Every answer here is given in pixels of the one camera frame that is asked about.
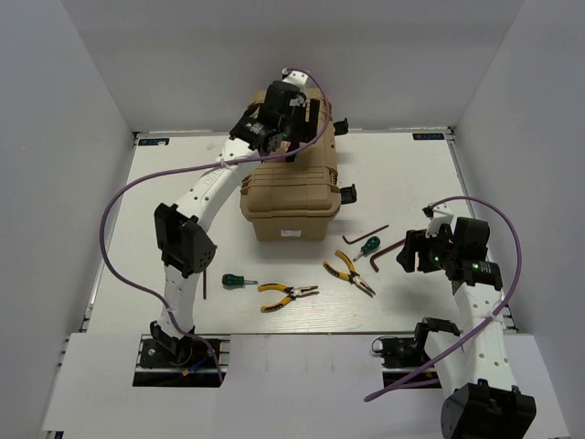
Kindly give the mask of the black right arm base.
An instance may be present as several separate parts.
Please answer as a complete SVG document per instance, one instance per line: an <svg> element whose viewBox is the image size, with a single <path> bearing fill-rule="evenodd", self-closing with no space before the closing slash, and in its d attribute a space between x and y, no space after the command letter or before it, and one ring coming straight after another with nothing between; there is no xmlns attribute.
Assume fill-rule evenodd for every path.
<svg viewBox="0 0 585 439"><path fill-rule="evenodd" d="M446 332L461 335L459 328L450 320L424 317L412 335L377 337L371 343L375 357L382 359L383 386L386 387L403 376L408 375L430 358L424 351L429 334Z"/></svg>

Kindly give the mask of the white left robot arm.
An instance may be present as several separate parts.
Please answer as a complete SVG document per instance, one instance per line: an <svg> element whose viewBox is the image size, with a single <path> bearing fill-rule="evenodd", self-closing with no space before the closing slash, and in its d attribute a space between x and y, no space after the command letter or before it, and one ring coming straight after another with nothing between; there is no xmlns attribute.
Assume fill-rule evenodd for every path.
<svg viewBox="0 0 585 439"><path fill-rule="evenodd" d="M293 149L308 141L306 128L308 76L293 70L272 82L264 101L252 104L229 131L214 170L202 174L189 192L154 213L156 239L165 265L165 305L151 323L162 354L182 365L193 354L193 305L199 275L215 256L217 246L207 233L211 222L242 179L262 160L289 142Z"/></svg>

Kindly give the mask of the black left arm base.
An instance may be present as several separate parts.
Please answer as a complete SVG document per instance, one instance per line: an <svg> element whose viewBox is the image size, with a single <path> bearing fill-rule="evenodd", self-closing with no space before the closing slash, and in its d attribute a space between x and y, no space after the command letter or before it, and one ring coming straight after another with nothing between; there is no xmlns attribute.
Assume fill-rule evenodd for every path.
<svg viewBox="0 0 585 439"><path fill-rule="evenodd" d="M172 353L153 337L143 336L133 372L135 388L219 388L226 378L229 364L229 338L208 337L221 375L210 350L191 338Z"/></svg>

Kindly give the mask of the tan plastic toolbox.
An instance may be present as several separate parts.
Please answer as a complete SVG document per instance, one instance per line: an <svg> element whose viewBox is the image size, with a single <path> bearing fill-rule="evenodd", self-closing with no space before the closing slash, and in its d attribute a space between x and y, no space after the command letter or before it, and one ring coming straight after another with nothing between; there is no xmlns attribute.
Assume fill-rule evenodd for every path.
<svg viewBox="0 0 585 439"><path fill-rule="evenodd" d="M357 202L356 186L338 182L335 130L346 131L347 121L333 121L318 89L308 97L315 108L307 120L324 134L292 162L264 162L242 181L240 209L258 241L322 241L341 207Z"/></svg>

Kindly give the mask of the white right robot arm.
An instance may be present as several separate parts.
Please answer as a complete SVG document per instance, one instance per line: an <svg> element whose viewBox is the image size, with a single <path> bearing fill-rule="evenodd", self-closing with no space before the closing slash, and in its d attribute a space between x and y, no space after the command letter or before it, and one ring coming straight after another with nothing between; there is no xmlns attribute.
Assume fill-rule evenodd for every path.
<svg viewBox="0 0 585 439"><path fill-rule="evenodd" d="M499 266L489 262L487 222L459 218L431 230L409 230L397 257L412 273L442 271L452 284L457 321L426 317L415 328L414 357L434 364L445 400L445 438L522 438L537 414L521 392L505 350Z"/></svg>

